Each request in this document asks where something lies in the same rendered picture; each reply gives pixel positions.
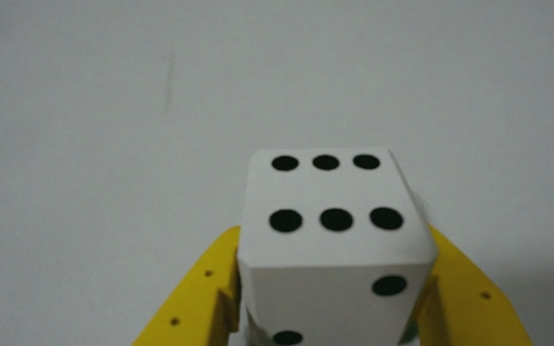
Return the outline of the white die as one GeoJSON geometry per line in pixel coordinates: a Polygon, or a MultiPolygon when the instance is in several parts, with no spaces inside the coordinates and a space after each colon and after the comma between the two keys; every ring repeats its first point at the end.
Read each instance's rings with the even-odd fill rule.
{"type": "Polygon", "coordinates": [[[250,158],[238,263],[256,346],[398,346],[438,254],[387,147],[250,158]]]}

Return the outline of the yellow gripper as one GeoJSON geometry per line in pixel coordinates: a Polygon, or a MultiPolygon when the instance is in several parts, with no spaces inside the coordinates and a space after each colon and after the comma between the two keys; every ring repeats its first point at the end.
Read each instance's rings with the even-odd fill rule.
{"type": "MultiPolygon", "coordinates": [[[[509,298],[427,225],[439,254],[411,319],[420,346],[534,346],[509,298]]],[[[131,346],[228,346],[240,322],[240,231],[227,229],[207,248],[131,346]]]]}

